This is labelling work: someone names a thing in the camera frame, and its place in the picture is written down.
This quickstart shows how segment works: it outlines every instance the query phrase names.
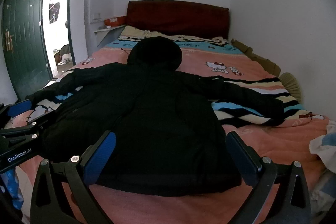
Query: cardboard box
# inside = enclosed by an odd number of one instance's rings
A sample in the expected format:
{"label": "cardboard box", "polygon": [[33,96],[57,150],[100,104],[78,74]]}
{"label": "cardboard box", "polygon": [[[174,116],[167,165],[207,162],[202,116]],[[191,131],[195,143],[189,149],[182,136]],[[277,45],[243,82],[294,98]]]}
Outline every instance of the cardboard box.
{"label": "cardboard box", "polygon": [[104,24],[106,26],[117,27],[120,25],[124,25],[126,22],[126,16],[123,17],[112,17],[104,20]]}

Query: bolt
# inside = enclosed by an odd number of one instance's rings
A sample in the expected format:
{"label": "bolt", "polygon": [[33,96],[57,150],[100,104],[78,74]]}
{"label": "bolt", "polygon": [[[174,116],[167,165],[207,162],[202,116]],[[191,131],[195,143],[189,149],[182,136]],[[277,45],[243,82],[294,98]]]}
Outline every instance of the bolt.
{"label": "bolt", "polygon": [[79,156],[73,156],[71,158],[71,162],[78,162],[79,161]]}
{"label": "bolt", "polygon": [[298,167],[298,168],[301,167],[301,163],[300,163],[299,161],[297,161],[297,160],[294,162],[294,165],[295,165],[296,167]]}
{"label": "bolt", "polygon": [[262,161],[266,164],[270,164],[272,160],[269,157],[263,157]]}
{"label": "bolt", "polygon": [[42,166],[45,166],[47,163],[48,163],[48,160],[47,160],[47,159],[44,159],[44,160],[41,161],[41,165],[42,165]]}

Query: jacket hood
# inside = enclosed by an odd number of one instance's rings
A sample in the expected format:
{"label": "jacket hood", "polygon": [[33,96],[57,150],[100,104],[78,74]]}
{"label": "jacket hood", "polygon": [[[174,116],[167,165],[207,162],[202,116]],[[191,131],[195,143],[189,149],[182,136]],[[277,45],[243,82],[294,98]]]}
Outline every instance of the jacket hood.
{"label": "jacket hood", "polygon": [[138,42],[131,50],[128,65],[175,71],[182,62],[182,51],[172,40],[165,37],[148,37]]}

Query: headboard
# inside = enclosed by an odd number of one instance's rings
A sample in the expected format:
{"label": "headboard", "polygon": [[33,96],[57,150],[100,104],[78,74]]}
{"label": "headboard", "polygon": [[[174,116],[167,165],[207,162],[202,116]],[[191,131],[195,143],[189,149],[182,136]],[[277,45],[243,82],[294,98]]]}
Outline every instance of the headboard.
{"label": "headboard", "polygon": [[166,35],[227,38],[229,9],[177,0],[130,1],[126,24]]}

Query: green door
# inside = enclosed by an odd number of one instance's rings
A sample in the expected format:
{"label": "green door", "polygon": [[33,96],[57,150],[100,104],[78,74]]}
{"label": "green door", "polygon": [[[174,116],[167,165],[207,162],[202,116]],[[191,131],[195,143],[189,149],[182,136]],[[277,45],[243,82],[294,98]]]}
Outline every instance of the green door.
{"label": "green door", "polygon": [[41,0],[4,0],[4,55],[9,77],[20,100],[51,80],[40,9]]}

